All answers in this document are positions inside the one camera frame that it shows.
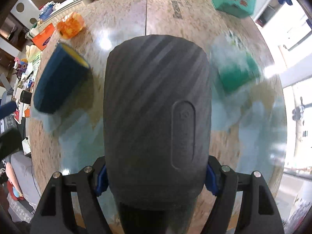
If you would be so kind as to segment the orange plastic bag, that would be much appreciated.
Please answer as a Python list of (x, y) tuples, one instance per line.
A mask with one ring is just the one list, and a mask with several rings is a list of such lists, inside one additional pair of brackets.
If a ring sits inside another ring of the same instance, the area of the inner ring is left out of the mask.
[(55, 27), (52, 23), (50, 23), (32, 39), (32, 42), (39, 48), (40, 51), (43, 51), (49, 43), (54, 31)]

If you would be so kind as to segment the green plastic bottle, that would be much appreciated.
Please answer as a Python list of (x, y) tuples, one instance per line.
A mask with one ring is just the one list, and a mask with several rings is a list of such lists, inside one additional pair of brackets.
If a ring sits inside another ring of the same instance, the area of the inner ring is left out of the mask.
[(218, 71), (226, 94), (261, 77), (258, 64), (248, 50), (233, 41), (220, 39), (211, 47), (211, 62)]

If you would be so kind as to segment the orange snack packet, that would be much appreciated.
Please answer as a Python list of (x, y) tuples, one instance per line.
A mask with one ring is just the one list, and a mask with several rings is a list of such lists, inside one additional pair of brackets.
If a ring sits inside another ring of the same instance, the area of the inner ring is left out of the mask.
[(85, 27), (85, 20), (81, 14), (72, 12), (64, 16), (57, 24), (56, 28), (60, 36), (65, 39), (75, 37)]

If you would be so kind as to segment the black mug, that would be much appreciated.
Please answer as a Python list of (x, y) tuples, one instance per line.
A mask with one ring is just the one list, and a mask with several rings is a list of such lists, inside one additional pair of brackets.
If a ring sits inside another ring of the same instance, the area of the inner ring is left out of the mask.
[(31, 99), (32, 99), (32, 93), (26, 90), (22, 90), (21, 94), (20, 94), (20, 102), (24, 103), (24, 104), (31, 104)]

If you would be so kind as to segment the black textured cup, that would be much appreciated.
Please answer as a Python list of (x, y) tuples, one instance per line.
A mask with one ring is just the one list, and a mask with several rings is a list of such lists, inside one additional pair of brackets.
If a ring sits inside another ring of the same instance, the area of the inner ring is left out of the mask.
[(206, 176), (210, 66), (187, 39), (147, 35), (107, 58), (104, 143), (125, 233), (186, 233)]

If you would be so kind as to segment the dark blue cup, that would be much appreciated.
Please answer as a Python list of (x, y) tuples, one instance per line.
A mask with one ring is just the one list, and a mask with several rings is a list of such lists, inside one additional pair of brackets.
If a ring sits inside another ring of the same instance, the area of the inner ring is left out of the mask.
[(34, 108), (41, 113), (55, 113), (87, 77), (89, 69), (88, 62), (75, 49), (58, 43), (36, 87)]

